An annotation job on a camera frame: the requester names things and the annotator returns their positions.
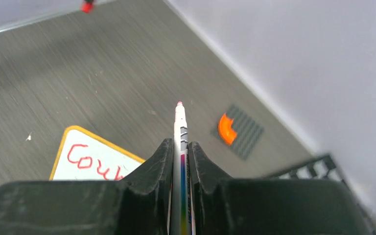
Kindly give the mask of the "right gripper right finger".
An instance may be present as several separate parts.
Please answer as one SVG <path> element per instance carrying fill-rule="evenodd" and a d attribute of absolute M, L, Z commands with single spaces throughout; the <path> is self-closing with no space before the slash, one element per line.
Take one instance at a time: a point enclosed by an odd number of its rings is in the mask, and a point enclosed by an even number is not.
<path fill-rule="evenodd" d="M 189 149 L 198 235 L 371 235 L 350 189 L 332 180 L 234 178 Z"/>

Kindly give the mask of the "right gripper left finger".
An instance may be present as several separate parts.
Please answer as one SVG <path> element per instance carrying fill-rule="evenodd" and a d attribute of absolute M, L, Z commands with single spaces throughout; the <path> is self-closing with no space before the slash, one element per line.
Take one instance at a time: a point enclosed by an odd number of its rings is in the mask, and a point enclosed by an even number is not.
<path fill-rule="evenodd" d="M 173 140 L 119 181 L 0 186 L 0 235 L 166 235 Z"/>

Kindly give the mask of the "red whiteboard marker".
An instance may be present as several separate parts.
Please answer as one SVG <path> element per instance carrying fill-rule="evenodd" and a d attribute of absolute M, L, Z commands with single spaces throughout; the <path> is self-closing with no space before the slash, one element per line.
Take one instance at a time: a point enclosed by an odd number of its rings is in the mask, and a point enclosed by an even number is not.
<path fill-rule="evenodd" d="M 173 173 L 170 206 L 169 233 L 194 235 L 195 222 L 192 214 L 192 193 L 188 159 L 188 125 L 183 103 L 175 108 L 173 134 Z"/>

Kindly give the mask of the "yellow framed whiteboard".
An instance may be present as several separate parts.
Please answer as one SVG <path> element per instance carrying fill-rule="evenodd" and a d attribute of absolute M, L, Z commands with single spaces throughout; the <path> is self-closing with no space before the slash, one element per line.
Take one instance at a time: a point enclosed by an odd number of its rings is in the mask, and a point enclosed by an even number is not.
<path fill-rule="evenodd" d="M 65 129 L 50 180 L 114 180 L 126 177 L 144 159 L 78 126 Z"/>

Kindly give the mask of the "red marker cap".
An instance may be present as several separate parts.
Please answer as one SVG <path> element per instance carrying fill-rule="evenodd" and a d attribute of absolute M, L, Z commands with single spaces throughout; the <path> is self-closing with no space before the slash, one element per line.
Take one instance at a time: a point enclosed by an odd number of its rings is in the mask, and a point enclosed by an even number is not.
<path fill-rule="evenodd" d="M 81 6 L 81 10 L 85 13 L 91 13 L 94 7 L 95 0 L 84 0 Z"/>

